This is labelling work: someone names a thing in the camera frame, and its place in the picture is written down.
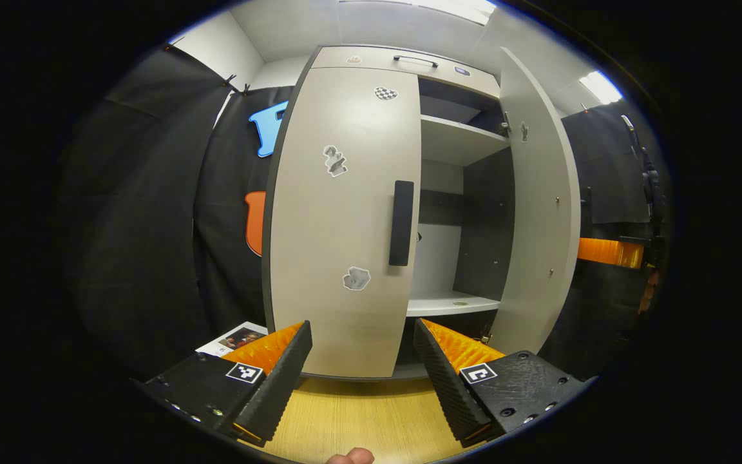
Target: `white shelf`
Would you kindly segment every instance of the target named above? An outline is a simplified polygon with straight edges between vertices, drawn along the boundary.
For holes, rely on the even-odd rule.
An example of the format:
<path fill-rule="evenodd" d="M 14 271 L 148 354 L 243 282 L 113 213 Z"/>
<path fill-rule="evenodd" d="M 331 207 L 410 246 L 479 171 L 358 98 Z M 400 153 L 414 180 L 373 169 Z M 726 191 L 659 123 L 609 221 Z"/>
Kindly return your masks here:
<path fill-rule="evenodd" d="M 468 166 L 509 146 L 509 140 L 487 130 L 429 115 L 420 115 L 422 158 Z"/>
<path fill-rule="evenodd" d="M 497 309 L 500 302 L 471 296 L 459 291 L 438 291 L 429 295 L 412 296 L 408 300 L 406 317 L 422 317 L 427 315 L 466 314 L 478 311 Z"/>

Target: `wooden floor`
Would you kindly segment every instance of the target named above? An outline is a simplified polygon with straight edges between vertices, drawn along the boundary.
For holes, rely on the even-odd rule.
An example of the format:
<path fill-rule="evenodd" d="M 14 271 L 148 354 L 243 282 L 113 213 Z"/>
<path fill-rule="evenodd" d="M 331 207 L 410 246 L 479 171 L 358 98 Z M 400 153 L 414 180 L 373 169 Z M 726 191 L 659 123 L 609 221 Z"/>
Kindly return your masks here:
<path fill-rule="evenodd" d="M 276 435 L 263 451 L 324 464 L 353 447 L 374 453 L 374 464 L 418 464 L 466 450 L 451 435 L 427 379 L 368 383 L 306 379 L 291 394 Z"/>

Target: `black door handle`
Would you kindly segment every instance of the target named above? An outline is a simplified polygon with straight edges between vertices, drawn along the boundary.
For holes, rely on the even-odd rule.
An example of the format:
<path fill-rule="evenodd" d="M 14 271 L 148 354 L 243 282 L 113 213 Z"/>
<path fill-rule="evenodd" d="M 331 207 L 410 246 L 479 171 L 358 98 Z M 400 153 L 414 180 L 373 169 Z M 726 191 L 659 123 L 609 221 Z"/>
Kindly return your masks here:
<path fill-rule="evenodd" d="M 408 253 L 412 246 L 413 215 L 414 182 L 394 181 L 394 217 L 391 219 L 389 266 L 408 266 Z"/>
<path fill-rule="evenodd" d="M 422 58 L 416 58 L 415 56 L 402 56 L 402 55 L 394 55 L 394 61 L 400 61 L 400 58 L 407 58 L 407 59 L 418 59 L 419 61 L 424 61 L 431 64 L 432 68 L 438 68 L 439 64 L 431 61 L 430 59 L 422 59 Z"/>

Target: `cabinet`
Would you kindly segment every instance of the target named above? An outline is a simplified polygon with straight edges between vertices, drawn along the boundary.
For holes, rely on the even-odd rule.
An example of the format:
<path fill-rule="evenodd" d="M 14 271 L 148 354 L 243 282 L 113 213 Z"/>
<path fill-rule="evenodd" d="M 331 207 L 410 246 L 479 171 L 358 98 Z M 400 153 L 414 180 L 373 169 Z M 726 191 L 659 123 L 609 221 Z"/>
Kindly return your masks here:
<path fill-rule="evenodd" d="M 580 198 L 545 92 L 509 50 L 495 57 L 498 86 L 401 51 L 321 47 L 283 118 L 265 200 L 265 310 L 272 330 L 311 321 L 304 374 L 424 375 L 408 343 L 418 317 L 470 336 L 493 323 L 496 349 L 539 350 L 571 283 Z M 509 137 L 498 134 L 504 109 Z M 395 185 L 412 189 L 407 204 Z"/>

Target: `finger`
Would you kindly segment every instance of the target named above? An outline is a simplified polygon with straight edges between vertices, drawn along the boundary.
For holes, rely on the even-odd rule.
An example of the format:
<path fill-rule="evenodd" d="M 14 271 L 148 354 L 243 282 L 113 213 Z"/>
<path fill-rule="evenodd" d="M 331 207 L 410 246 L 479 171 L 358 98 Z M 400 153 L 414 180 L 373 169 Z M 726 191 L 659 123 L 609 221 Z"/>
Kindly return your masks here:
<path fill-rule="evenodd" d="M 351 458 L 354 464 L 371 464 L 374 462 L 374 455 L 363 447 L 352 449 L 348 452 L 348 458 Z"/>
<path fill-rule="evenodd" d="M 335 454 L 331 456 L 328 461 L 325 461 L 325 464 L 354 464 L 354 462 L 351 461 L 351 458 L 348 458 L 348 456 Z"/>

